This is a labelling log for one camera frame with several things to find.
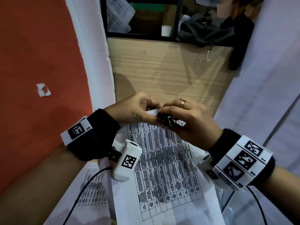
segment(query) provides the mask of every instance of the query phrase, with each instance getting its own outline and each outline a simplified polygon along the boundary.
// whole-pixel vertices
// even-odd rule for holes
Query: wedding ring
[[[182,109],[183,109],[183,106],[185,105],[185,102],[186,102],[186,100],[183,100],[183,101],[181,102],[181,104],[180,104],[180,108],[182,108]]]

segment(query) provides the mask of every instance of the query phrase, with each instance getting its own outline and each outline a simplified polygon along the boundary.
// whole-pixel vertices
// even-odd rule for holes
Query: orange wall
[[[65,0],[0,0],[0,192],[92,112]],[[39,97],[37,83],[51,91]]]

